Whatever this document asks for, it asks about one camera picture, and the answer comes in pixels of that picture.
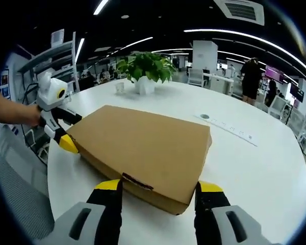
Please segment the brown cardboard box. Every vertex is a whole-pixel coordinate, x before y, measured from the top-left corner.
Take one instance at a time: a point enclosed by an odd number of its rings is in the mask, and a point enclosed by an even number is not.
[[[103,106],[68,130],[81,155],[110,179],[172,214],[188,207],[212,139],[208,126]]]

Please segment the box lid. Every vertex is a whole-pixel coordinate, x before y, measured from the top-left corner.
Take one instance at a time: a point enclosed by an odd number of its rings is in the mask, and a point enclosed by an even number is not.
[[[189,204],[212,143],[210,128],[103,106],[68,130],[89,154],[127,179]]]

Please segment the round white table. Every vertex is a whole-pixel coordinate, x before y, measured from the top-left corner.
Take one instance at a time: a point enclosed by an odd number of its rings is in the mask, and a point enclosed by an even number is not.
[[[124,82],[125,94],[115,94]],[[170,82],[154,94],[140,96],[128,80],[118,80],[72,96],[68,106],[86,116],[103,105],[126,107],[206,124],[195,117],[208,114],[251,133],[258,146],[214,125],[212,146],[200,180],[223,188],[232,205],[239,205],[262,226],[270,242],[287,243],[306,216],[306,164],[291,130],[265,112],[230,96]],[[85,202],[93,188],[106,180],[80,155],[51,141],[48,190],[54,219],[74,204]],[[194,199],[173,216],[124,191],[119,244],[196,244]]]

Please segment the small white cup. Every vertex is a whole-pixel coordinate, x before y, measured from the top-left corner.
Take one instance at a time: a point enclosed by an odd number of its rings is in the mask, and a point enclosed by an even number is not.
[[[116,94],[123,94],[123,93],[124,93],[124,83],[117,83]]]

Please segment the power strip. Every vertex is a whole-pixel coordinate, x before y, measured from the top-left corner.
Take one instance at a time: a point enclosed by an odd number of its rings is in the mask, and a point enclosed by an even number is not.
[[[195,117],[201,120],[204,120],[207,123],[213,124],[214,126],[217,126],[218,128],[226,130],[227,132],[238,136],[239,138],[247,141],[248,143],[251,143],[252,145],[258,146],[256,137],[253,137],[251,134],[245,133],[242,130],[236,129],[235,127],[223,121],[219,121],[215,118],[211,118],[206,114],[195,115]]]

